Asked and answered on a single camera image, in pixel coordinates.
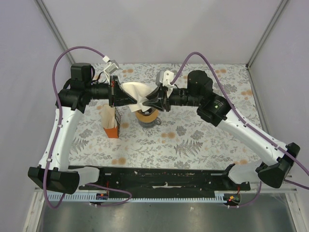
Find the beige paper coffee filter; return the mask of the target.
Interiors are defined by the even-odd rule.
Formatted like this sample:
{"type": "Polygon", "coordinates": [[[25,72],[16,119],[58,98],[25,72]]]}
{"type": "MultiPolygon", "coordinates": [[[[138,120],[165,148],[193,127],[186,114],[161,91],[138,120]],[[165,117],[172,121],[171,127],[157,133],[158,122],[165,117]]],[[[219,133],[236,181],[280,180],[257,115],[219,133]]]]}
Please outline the beige paper coffee filter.
{"type": "Polygon", "coordinates": [[[154,88],[139,82],[122,83],[121,88],[137,101],[137,103],[129,105],[131,112],[139,110],[145,112],[151,108],[144,106],[143,103],[147,101],[146,97],[154,91],[154,88]]]}

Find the wooden dripper ring holder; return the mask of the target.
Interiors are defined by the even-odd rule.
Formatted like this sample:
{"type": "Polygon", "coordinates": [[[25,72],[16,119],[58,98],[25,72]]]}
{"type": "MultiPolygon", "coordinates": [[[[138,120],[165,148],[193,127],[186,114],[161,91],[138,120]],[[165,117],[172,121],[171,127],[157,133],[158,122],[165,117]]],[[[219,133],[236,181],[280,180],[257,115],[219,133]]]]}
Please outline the wooden dripper ring holder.
{"type": "Polygon", "coordinates": [[[142,122],[151,122],[153,120],[155,120],[158,115],[159,115],[159,111],[157,109],[153,109],[153,113],[151,115],[148,116],[143,116],[141,114],[138,113],[138,111],[135,112],[135,116],[138,120],[142,121],[142,122]]]}

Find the coffee filter paper box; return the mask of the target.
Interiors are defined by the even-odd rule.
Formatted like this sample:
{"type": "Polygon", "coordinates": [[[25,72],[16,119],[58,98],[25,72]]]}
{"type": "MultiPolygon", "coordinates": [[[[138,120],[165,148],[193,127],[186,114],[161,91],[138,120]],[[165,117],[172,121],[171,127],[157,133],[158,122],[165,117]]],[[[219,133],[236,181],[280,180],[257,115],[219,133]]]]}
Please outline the coffee filter paper box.
{"type": "Polygon", "coordinates": [[[108,138],[119,138],[121,117],[115,107],[104,104],[101,110],[101,125],[108,138]]]}

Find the grey glass dripper cone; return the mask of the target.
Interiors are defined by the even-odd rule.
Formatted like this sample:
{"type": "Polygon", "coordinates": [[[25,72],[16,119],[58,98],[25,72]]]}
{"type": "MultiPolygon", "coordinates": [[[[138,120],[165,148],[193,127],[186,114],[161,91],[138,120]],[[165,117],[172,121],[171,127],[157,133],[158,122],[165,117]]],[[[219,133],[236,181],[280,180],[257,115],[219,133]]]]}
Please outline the grey glass dripper cone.
{"type": "Polygon", "coordinates": [[[141,115],[143,115],[143,116],[148,116],[148,115],[151,115],[151,114],[153,113],[153,109],[152,109],[152,108],[149,108],[149,109],[146,110],[146,111],[139,110],[138,113],[141,114],[141,115]]]}

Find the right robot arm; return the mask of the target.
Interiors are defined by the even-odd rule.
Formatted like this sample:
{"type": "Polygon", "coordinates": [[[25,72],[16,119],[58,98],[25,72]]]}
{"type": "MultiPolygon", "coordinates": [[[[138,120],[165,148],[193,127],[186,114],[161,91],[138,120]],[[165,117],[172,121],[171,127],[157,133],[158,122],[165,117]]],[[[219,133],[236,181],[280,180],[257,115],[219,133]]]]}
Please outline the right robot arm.
{"type": "Polygon", "coordinates": [[[258,182],[279,189],[285,181],[300,147],[295,143],[285,144],[265,131],[250,124],[227,98],[213,92],[213,80],[204,71],[192,71],[186,88],[170,85],[171,74],[157,74],[157,88],[146,96],[144,106],[160,111],[170,111],[172,106],[194,106],[197,115],[238,138],[260,160],[245,165],[230,164],[221,178],[222,187],[233,190],[244,182],[258,182]]]}

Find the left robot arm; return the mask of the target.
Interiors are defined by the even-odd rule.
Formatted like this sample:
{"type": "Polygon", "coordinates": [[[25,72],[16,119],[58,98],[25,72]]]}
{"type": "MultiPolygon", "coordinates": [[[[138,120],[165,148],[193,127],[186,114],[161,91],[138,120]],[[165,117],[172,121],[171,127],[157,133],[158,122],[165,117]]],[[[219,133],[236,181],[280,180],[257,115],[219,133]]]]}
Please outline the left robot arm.
{"type": "Polygon", "coordinates": [[[100,190],[106,177],[97,167],[69,169],[69,153],[77,125],[92,99],[108,99],[111,106],[135,105],[141,97],[136,82],[119,83],[111,76],[108,83],[94,84],[89,63],[74,63],[70,68],[69,89],[56,93],[56,116],[45,153],[37,167],[30,167],[29,178],[44,191],[73,194],[78,187],[90,183],[100,190]]]}

